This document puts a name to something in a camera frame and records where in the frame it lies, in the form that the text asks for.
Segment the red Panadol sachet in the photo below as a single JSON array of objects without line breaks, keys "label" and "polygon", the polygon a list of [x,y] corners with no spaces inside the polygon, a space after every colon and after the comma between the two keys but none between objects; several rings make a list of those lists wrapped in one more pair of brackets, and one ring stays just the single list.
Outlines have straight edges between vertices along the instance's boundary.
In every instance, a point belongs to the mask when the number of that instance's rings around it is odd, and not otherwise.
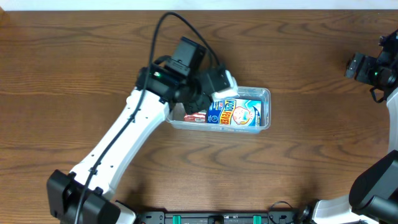
[{"label": "red Panadol sachet", "polygon": [[196,123],[205,123],[206,122],[206,113],[186,114],[184,116],[184,121],[186,121],[186,122],[196,122]]}]

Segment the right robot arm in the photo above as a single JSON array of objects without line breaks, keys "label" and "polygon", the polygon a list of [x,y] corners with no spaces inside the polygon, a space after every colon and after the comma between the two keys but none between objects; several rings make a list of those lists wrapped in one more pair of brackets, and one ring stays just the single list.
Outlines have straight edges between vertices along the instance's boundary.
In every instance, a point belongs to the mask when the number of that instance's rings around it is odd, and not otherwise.
[{"label": "right robot arm", "polygon": [[346,195],[304,208],[301,223],[397,223],[397,31],[380,36],[376,56],[356,52],[345,77],[365,84],[373,101],[386,106],[386,130],[364,142],[383,140],[379,157],[353,181]]}]

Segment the blue Kool Fever box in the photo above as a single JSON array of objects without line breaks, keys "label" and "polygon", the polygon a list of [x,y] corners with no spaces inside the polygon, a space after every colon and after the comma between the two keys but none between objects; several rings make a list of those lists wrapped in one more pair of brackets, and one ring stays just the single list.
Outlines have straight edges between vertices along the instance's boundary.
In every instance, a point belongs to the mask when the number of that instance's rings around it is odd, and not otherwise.
[{"label": "blue Kool Fever box", "polygon": [[215,101],[207,110],[206,122],[232,126],[260,126],[261,102],[235,98]]}]

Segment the white Panadol box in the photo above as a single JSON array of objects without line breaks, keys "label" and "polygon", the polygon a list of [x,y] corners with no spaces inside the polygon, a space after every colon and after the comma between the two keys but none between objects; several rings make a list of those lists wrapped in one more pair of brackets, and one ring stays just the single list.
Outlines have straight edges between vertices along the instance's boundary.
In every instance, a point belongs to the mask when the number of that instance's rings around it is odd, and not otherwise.
[{"label": "white Panadol box", "polygon": [[229,70],[225,70],[225,74],[229,81],[229,87],[225,88],[224,90],[214,92],[211,95],[213,101],[220,101],[226,98],[236,98],[239,96],[236,79],[231,75]]}]

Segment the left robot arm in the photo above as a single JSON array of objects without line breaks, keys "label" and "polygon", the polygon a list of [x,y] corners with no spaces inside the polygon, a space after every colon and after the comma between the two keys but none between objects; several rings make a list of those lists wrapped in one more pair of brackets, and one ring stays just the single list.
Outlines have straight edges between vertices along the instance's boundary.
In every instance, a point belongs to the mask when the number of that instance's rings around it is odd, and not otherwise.
[{"label": "left robot arm", "polygon": [[172,56],[151,58],[139,70],[126,105],[96,147],[68,174],[55,170],[47,181],[51,216],[60,223],[134,223],[137,215],[112,202],[121,177],[150,134],[181,103],[188,114],[237,95],[223,64],[200,70],[210,51],[182,37]]}]

